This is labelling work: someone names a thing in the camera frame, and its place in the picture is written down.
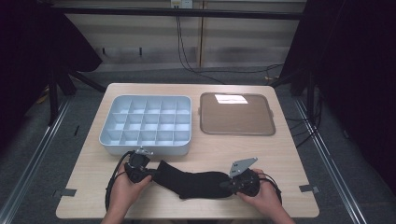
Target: gray floor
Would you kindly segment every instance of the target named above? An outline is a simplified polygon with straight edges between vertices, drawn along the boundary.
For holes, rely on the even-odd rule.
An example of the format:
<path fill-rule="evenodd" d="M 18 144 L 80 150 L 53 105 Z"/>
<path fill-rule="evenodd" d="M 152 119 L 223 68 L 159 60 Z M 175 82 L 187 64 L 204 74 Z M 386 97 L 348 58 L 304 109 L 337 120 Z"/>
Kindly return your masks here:
<path fill-rule="evenodd" d="M 262 67 L 220 68 L 217 70 L 255 71 Z M 278 71 L 271 71 L 270 77 Z M 231 72 L 205 73 L 225 84 L 265 85 L 265 73 L 238 74 Z M 92 73 L 87 75 L 92 80 L 106 86 L 112 82 L 136 83 L 202 83 L 219 84 L 219 82 L 199 76 L 185 69 L 164 69 L 129 71 L 113 73 Z M 59 198 L 52 197 L 56 189 L 63 189 L 73 170 L 85 137 L 91 127 L 95 112 L 103 94 L 75 80 L 78 92 L 71 100 L 71 105 L 52 139 L 42 162 L 21 200 L 21 204 L 12 216 L 12 223 L 98 223 L 99 220 L 61 220 L 56 217 Z M 309 133 L 301 120 L 289 86 L 276 88 L 285 117 L 288 119 L 291 134 L 299 145 Z M 41 137 L 48 129 L 49 102 L 34 105 L 26 114 L 20 132 L 12 144 L 7 146 L 7 154 L 0 159 L 0 206 L 4 206 L 10 194 L 17 186 L 24 168 L 35 153 Z M 354 196 L 367 223 L 393 223 L 396 220 L 396 200 L 380 176 L 362 158 L 353 140 L 344 136 L 342 125 L 326 106 L 322 107 L 319 133 L 351 194 Z M 346 210 L 345 201 L 334 185 L 328 169 L 324 165 L 317 147 L 309 139 L 297 148 L 303 162 L 307 177 L 312 186 L 318 187 L 316 194 L 320 214 L 316 218 L 296 219 L 297 223 L 353 223 Z"/>

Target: table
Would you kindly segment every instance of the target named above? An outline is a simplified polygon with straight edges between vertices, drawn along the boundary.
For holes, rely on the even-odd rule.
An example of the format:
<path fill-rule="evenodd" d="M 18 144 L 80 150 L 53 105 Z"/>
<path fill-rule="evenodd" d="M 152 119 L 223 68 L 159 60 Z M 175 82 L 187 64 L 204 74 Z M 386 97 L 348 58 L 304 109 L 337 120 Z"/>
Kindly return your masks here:
<path fill-rule="evenodd" d="M 258 93 L 264 95 L 274 113 L 276 133 L 272 136 L 235 136 L 203 133 L 199 122 L 200 96 L 204 92 Z M 276 93 L 264 86 L 227 86 L 196 84 L 131 84 L 108 86 L 102 103 L 82 147 L 67 189 L 73 197 L 63 196 L 56 215 L 59 218 L 102 218 L 105 213 L 105 188 L 120 157 L 111 156 L 99 142 L 99 135 L 112 101 L 123 94 L 187 95 L 191 98 L 192 131 L 190 151 L 185 156 L 153 157 L 148 168 L 160 160 L 184 172 L 220 171 L 229 173 L 233 161 L 257 157 L 252 168 L 261 168 L 273 177 L 282 190 L 283 205 L 292 217 L 316 217 L 318 206 L 308 185 L 304 168 L 290 135 Z M 152 182 L 128 211 L 133 219 L 238 219 L 261 218 L 253 207 L 237 196 L 226 199 L 180 200 L 173 191 Z"/>

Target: human hand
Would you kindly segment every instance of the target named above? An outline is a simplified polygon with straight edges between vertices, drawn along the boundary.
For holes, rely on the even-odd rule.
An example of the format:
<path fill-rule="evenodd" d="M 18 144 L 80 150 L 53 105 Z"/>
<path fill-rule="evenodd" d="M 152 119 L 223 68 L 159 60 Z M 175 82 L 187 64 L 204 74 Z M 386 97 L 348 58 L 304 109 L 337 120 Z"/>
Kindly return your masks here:
<path fill-rule="evenodd" d="M 136 202 L 140 192 L 151 181 L 151 175 L 139 183 L 133 183 L 125 174 L 124 163 L 118 170 L 119 176 L 114 182 L 110 194 L 110 204 L 102 223 L 121 223 L 131 205 Z"/>
<path fill-rule="evenodd" d="M 264 171 L 253 169 L 260 178 L 265 178 Z M 260 213 L 271 218 L 276 224 L 294 223 L 285 211 L 276 195 L 276 190 L 267 181 L 260 181 L 260 191 L 254 197 L 249 197 L 241 192 L 236 193 L 244 202 L 253 205 Z"/>

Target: cable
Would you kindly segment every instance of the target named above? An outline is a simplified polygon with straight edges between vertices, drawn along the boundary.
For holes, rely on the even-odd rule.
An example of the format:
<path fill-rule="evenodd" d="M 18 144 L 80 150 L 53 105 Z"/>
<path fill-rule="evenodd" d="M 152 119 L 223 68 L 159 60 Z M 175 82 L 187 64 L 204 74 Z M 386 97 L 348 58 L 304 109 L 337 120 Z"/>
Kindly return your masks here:
<path fill-rule="evenodd" d="M 293 129 L 297 128 L 298 126 L 302 125 L 302 124 L 304 124 L 303 120 L 300 121 L 299 123 L 297 123 L 296 125 L 292 126 L 291 128 L 289 128 L 289 130 L 293 130 Z"/>
<path fill-rule="evenodd" d="M 296 134 L 292 135 L 292 137 L 296 137 L 296 136 L 298 136 L 298 135 L 302 135 L 302 134 L 305 134 L 305 133 L 306 133 L 306 131 L 303 131 L 303 132 L 301 132 L 301 133 L 296 133 Z"/>
<path fill-rule="evenodd" d="M 181 58 L 181 51 L 180 51 L 180 45 L 181 45 L 181 50 L 184 56 L 184 61 L 186 62 L 187 66 L 183 63 L 183 60 Z M 196 71 L 194 70 L 190 64 L 189 61 L 187 59 L 187 55 L 186 55 L 186 51 L 184 49 L 184 42 L 183 42 L 183 37 L 182 37 L 182 33 L 181 33 L 181 23 L 180 23 L 180 17 L 177 17 L 177 51 L 178 51 L 178 58 L 180 60 L 181 65 L 183 66 L 184 69 L 186 69 L 189 72 L 193 72 L 195 75 L 201 76 L 201 77 L 207 77 L 210 78 L 214 81 L 217 81 L 221 84 L 224 84 L 224 82 L 215 79 L 213 77 L 210 76 L 205 76 L 203 75 L 203 73 L 239 73 L 239 74 L 254 74 L 254 73 L 266 73 L 267 76 L 267 82 L 265 85 L 269 84 L 269 80 L 270 80 L 270 75 L 268 73 L 269 70 L 275 69 L 279 66 L 282 66 L 283 63 L 279 63 L 279 64 L 271 64 L 269 66 L 267 66 L 265 69 L 262 70 L 257 70 L 257 71 L 230 71 L 230 70 L 209 70 L 209 71 Z"/>
<path fill-rule="evenodd" d="M 282 203 L 282 195 L 281 195 L 282 191 L 277 186 L 277 183 L 275 182 L 275 180 L 270 175 L 267 175 L 265 173 L 258 174 L 258 175 L 264 175 L 264 178 L 259 178 L 259 179 L 269 182 L 273 186 L 273 188 L 275 189 L 277 198 L 279 199 L 280 203 Z"/>
<path fill-rule="evenodd" d="M 289 119 L 289 118 L 285 118 L 286 120 L 290 120 L 290 121 L 307 121 L 308 119 Z"/>
<path fill-rule="evenodd" d="M 122 173 L 117 175 L 117 171 L 119 170 L 120 165 L 123 162 L 123 160 L 125 159 L 125 157 L 130 155 L 130 154 L 132 154 L 132 152 L 128 151 L 121 157 L 121 159 L 119 160 L 119 163 L 116 166 L 116 169 L 114 169 L 113 175 L 111 176 L 110 180 L 108 181 L 107 188 L 106 188 L 106 196 L 105 196 L 105 207 L 106 207 L 106 210 L 110 206 L 110 195 L 111 195 L 111 190 L 113 189 L 114 182 L 116 181 L 117 177 L 119 177 L 120 175 L 125 173 L 125 172 L 122 172 Z"/>
<path fill-rule="evenodd" d="M 321 94 L 319 94 L 319 98 L 317 101 L 317 107 L 316 107 L 316 115 L 315 118 L 318 119 L 317 121 L 317 125 L 314 126 L 315 129 L 313 130 L 313 132 L 311 134 L 309 134 L 302 142 L 300 142 L 299 144 L 296 145 L 297 147 L 300 147 L 302 144 L 304 144 L 310 137 L 312 137 L 312 135 L 316 134 L 318 132 L 318 128 L 320 126 L 321 123 L 321 113 L 322 113 L 322 107 L 323 107 L 323 96 Z"/>

